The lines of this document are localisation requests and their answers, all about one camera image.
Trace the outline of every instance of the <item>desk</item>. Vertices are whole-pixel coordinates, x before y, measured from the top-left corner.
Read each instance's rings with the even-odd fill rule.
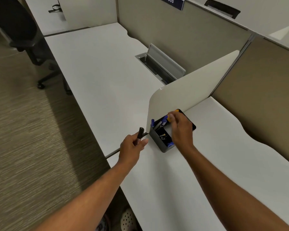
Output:
[[[148,49],[119,24],[45,38],[105,156],[146,127],[163,86],[137,58]]]
[[[62,12],[49,13],[58,0],[26,0],[44,36],[71,30]]]
[[[185,112],[197,126],[193,142],[230,179],[289,224],[289,162],[251,139],[212,97]],[[176,147],[149,143],[121,188],[143,231],[225,230]],[[108,158],[111,167],[118,153]]]

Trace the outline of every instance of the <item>office chair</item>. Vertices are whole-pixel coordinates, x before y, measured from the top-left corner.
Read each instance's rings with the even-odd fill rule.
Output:
[[[55,61],[45,38],[36,36],[37,26],[33,18],[18,0],[0,0],[0,28],[11,39],[9,45],[19,52],[25,50],[34,65],[40,66],[46,60]],[[61,74],[58,65],[50,64],[49,69],[53,72],[38,81],[39,89],[45,88],[43,82]],[[64,77],[63,85],[66,93],[71,95]]]

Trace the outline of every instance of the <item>right hand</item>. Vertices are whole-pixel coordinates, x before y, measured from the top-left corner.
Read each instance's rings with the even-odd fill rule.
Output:
[[[193,144],[193,124],[188,118],[179,112],[169,112],[172,127],[172,141],[180,152],[191,148]]]

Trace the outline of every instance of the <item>black desk organizer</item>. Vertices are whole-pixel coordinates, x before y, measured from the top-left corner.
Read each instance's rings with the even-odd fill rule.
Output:
[[[156,120],[154,122],[154,126],[156,126],[163,118],[164,117]],[[192,123],[192,124],[193,124],[193,131],[194,131],[196,129],[196,126],[194,125],[194,123]],[[164,129],[167,125],[171,125],[171,123],[169,121],[167,121],[167,123],[165,124],[164,127],[158,128],[157,130],[154,130],[152,127],[150,127],[150,132],[149,132],[149,135],[151,136],[151,138],[154,140],[154,142],[157,144],[158,148],[162,152],[169,151],[171,148],[173,148],[175,146],[175,145],[171,145],[170,147],[168,147],[168,144],[172,142],[172,138],[168,135],[168,133]],[[163,134],[166,134],[166,136],[164,137],[165,138],[164,140],[162,140],[160,137]]]

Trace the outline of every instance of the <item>blue sign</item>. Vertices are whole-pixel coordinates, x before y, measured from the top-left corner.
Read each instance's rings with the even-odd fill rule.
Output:
[[[179,10],[183,9],[184,0],[162,0],[162,1],[168,3],[169,5],[172,5],[173,7]]]

